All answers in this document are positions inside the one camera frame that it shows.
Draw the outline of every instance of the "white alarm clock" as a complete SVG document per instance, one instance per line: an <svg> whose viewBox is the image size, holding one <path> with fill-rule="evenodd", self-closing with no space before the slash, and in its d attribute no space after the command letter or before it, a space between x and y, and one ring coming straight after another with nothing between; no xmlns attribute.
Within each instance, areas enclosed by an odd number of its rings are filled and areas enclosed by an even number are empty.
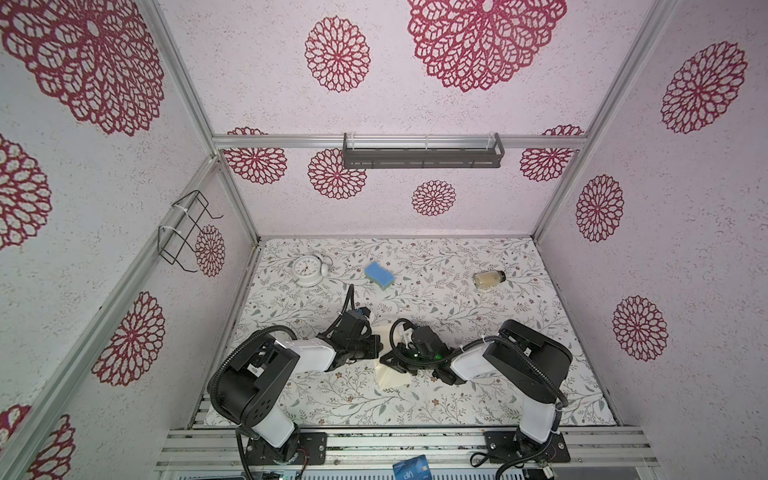
<svg viewBox="0 0 768 480"><path fill-rule="evenodd" d="M333 266L333 260L323 255L323 259L328 259L324 263L315 254L304 255L293 262L293 278L296 279L298 286L315 286L323 281L323 277L328 276L330 267Z"/></svg>

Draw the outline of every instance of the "red flower pattern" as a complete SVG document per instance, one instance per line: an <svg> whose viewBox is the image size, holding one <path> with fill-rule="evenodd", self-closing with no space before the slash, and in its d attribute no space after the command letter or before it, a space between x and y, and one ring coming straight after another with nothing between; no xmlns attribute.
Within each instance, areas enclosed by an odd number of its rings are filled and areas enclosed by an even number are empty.
<svg viewBox="0 0 768 480"><path fill-rule="evenodd" d="M0 135L0 250L37 235L49 213L51 189L38 162Z"/></svg>
<svg viewBox="0 0 768 480"><path fill-rule="evenodd" d="M409 0L408 31L427 74L445 87L509 81L550 42L565 0Z"/></svg>
<svg viewBox="0 0 768 480"><path fill-rule="evenodd" d="M258 128L238 127L230 135L266 135ZM235 148L223 151L232 171L255 184L271 184L288 168L282 148Z"/></svg>
<svg viewBox="0 0 768 480"><path fill-rule="evenodd" d="M14 405L0 413L0 452L2 452L5 444L8 443L8 439L11 438L13 432L16 431L18 424L27 415L29 409L29 405Z"/></svg>
<svg viewBox="0 0 768 480"><path fill-rule="evenodd" d="M411 197L411 205L421 215L433 217L444 214L453 207L456 200L456 190L448 182L430 180L416 188Z"/></svg>
<svg viewBox="0 0 768 480"><path fill-rule="evenodd" d="M349 91L360 85L371 63L366 37L347 19L326 17L315 24L304 42L306 65L330 91Z"/></svg>
<svg viewBox="0 0 768 480"><path fill-rule="evenodd" d="M101 383L127 386L152 366L163 348L164 336L162 307L149 292L141 292L91 372Z"/></svg>
<svg viewBox="0 0 768 480"><path fill-rule="evenodd" d="M61 480L71 470L70 462L74 453L74 428L69 415L62 415L56 430L45 440L43 449L35 457L27 473L27 480Z"/></svg>
<svg viewBox="0 0 768 480"><path fill-rule="evenodd" d="M344 157L338 148L317 152L310 160L307 174L315 190L337 200L357 195L367 178L365 170L344 168Z"/></svg>
<svg viewBox="0 0 768 480"><path fill-rule="evenodd" d="M160 116L163 69L131 0L0 0L5 50L79 121L112 134Z"/></svg>
<svg viewBox="0 0 768 480"><path fill-rule="evenodd" d="M599 242L613 235L624 214L622 193L608 175L598 175L584 186L576 203L576 224L584 238Z"/></svg>
<svg viewBox="0 0 768 480"><path fill-rule="evenodd" d="M581 135L584 131L574 125L558 125L546 130L544 135ZM570 148L528 148L520 159L523 175L537 182L560 177L573 156Z"/></svg>
<svg viewBox="0 0 768 480"><path fill-rule="evenodd" d="M206 276L216 276L224 266L224 238L219 229L206 225L197 234L194 244L197 265Z"/></svg>
<svg viewBox="0 0 768 480"><path fill-rule="evenodd" d="M667 348L667 322L656 305L642 296L629 296L616 306L614 333L625 352L645 362Z"/></svg>
<svg viewBox="0 0 768 480"><path fill-rule="evenodd" d="M667 128L687 134L714 122L739 94L745 70L738 44L722 41L696 52L667 86L661 106Z"/></svg>

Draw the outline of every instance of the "blue card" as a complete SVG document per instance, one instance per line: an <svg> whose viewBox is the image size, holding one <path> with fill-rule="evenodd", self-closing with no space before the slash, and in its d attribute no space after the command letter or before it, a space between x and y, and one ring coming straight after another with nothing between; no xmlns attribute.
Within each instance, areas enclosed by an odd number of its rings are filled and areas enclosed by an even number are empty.
<svg viewBox="0 0 768 480"><path fill-rule="evenodd" d="M395 480L432 480L429 463L424 455L392 465Z"/></svg>

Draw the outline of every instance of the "blue sponge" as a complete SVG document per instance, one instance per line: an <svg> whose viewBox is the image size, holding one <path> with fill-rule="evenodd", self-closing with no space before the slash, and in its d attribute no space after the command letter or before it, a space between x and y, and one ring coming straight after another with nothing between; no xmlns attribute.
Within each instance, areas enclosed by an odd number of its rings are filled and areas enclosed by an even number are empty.
<svg viewBox="0 0 768 480"><path fill-rule="evenodd" d="M384 270L378 262L373 262L366 267L366 276L368 280L382 287L382 290L395 282L395 276Z"/></svg>

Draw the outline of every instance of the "table surface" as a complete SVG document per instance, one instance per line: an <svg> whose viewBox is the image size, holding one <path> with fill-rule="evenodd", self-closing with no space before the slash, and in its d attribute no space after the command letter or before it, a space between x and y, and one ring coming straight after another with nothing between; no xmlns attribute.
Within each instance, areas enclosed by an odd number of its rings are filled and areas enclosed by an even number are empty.
<svg viewBox="0 0 768 480"><path fill-rule="evenodd" d="M573 362L561 389L570 400L563 425L616 425L573 328L530 239L272 239L263 251L230 345L270 325L290 326L312 338L336 318L347 286L355 284L357 306L374 313L374 326L400 317L428 324L449 346L493 335L515 319L568 347ZM333 258L319 285L297 286L293 260L308 253ZM395 275L386 290L364 269L379 262ZM507 281L477 290L474 273L504 270ZM333 372L296 374L279 406L299 425L515 425L520 392L501 374L448 386L421 371L407 386L381 389L373 360ZM214 410L206 425L226 425Z"/></svg>

